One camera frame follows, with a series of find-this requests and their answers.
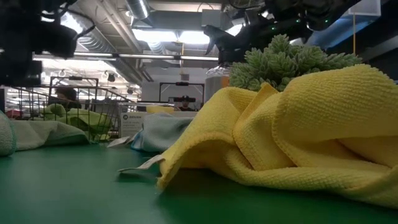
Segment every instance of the clear container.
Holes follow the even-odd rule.
[[[206,72],[205,103],[220,89],[229,85],[230,64],[223,63]]]

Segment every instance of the green cloth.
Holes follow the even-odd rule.
[[[42,111],[44,121],[59,121],[72,125],[84,131],[92,141],[109,139],[108,131],[112,126],[111,119],[106,114],[99,114],[89,110],[72,108],[66,112],[60,104],[48,105]]]
[[[84,131],[58,121],[14,121],[0,111],[0,156],[40,146],[87,144]]]
[[[89,143],[84,131],[58,121],[10,122],[16,135],[17,151],[35,149],[40,146]]]
[[[9,156],[17,149],[14,128],[8,117],[0,111],[0,156]]]

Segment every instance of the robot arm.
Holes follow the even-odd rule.
[[[238,8],[244,10],[245,25],[237,36],[216,27],[205,28],[211,40],[208,52],[214,45],[220,52],[263,49],[277,34],[306,41],[313,30],[328,28],[358,2],[360,0],[264,0],[264,6]]]
[[[67,11],[84,16],[68,9],[76,1],[0,0],[0,85],[40,85],[42,64],[32,59],[33,52],[73,57],[77,39],[95,28],[77,34],[60,24]],[[53,21],[42,21],[42,17]]]

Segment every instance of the wire basket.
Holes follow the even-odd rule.
[[[76,100],[56,97],[57,88],[75,90]],[[98,85],[10,88],[7,93],[6,115],[10,119],[59,121],[84,131],[91,142],[99,142],[118,138],[118,103],[122,102],[133,103]]]

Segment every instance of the green table surface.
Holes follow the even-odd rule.
[[[0,158],[0,223],[398,223],[398,210],[245,187],[208,170],[181,170],[163,192],[157,166],[116,172],[149,157],[90,145]]]

